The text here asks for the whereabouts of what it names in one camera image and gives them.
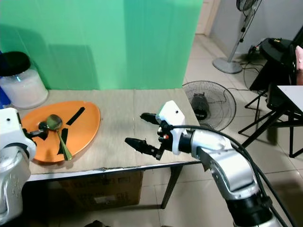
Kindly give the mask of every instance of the spoon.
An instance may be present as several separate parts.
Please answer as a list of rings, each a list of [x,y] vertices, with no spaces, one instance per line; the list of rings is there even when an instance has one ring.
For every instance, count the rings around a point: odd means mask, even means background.
[[[64,160],[71,160],[71,153],[69,152],[69,150],[67,149],[67,147],[65,146],[65,143],[63,142],[62,140],[62,137],[61,135],[59,134],[59,129],[61,128],[62,126],[62,119],[55,115],[55,114],[51,114],[47,119],[46,119],[46,124],[47,124],[47,127],[49,130],[52,130],[52,131],[56,131],[58,136],[59,136],[59,139],[60,139],[60,143],[63,147],[63,155],[64,155]]]

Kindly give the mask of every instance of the oval plate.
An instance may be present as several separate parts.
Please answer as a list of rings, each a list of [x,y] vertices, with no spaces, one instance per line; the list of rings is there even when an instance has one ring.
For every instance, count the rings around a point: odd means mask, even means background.
[[[81,112],[83,107],[84,111],[78,117],[73,117],[76,113]],[[68,129],[66,147],[73,156],[92,141],[100,125],[100,111],[95,104],[84,101],[69,101],[43,106],[29,112],[22,119],[22,127],[26,128],[27,131],[38,130],[39,123],[46,121],[51,114],[58,115],[63,121],[59,130],[60,134],[63,128]],[[33,140],[37,143],[35,160],[47,163],[64,160],[63,155],[58,154],[60,140],[55,131],[49,131],[46,140],[39,137],[34,137]]]

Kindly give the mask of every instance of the standing fan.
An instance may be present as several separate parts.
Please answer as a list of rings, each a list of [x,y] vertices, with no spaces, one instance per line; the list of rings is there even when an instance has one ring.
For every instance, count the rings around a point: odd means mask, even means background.
[[[236,101],[222,85],[200,80],[184,84],[182,88],[201,126],[220,131],[234,119]]]
[[[243,42],[244,36],[247,33],[247,29],[249,28],[250,24],[252,23],[252,20],[257,12],[257,9],[260,6],[262,0],[237,0],[237,9],[241,12],[243,12],[245,19],[243,21],[243,27],[241,29],[241,32],[239,34],[238,40],[235,44],[235,46],[232,49],[232,52],[228,59],[226,58],[217,58],[213,60],[213,65],[220,71],[225,73],[238,73],[242,71],[242,66],[232,61],[233,56],[235,55],[235,52],[239,46],[240,43]]]

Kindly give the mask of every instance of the white container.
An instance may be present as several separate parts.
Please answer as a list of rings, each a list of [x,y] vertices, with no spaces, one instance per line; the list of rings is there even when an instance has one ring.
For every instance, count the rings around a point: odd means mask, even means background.
[[[38,72],[34,69],[31,69],[32,66],[31,68],[29,68],[29,59],[27,62],[25,56],[22,56],[22,58],[17,59],[14,58],[13,60],[8,57],[6,61],[10,61],[10,64],[7,64],[7,69],[3,70],[3,75],[5,74],[5,76],[0,77],[0,86],[11,100],[11,103],[15,107],[22,109],[29,109],[42,104],[47,99],[48,92],[45,86],[43,85]],[[21,62],[23,67],[17,65],[13,69],[11,69],[11,62],[15,63],[14,61]]]

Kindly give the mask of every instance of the green wall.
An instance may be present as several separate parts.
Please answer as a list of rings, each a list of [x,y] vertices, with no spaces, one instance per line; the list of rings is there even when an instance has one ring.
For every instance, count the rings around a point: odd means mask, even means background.
[[[52,89],[181,87],[202,0],[1,0],[0,50]]]

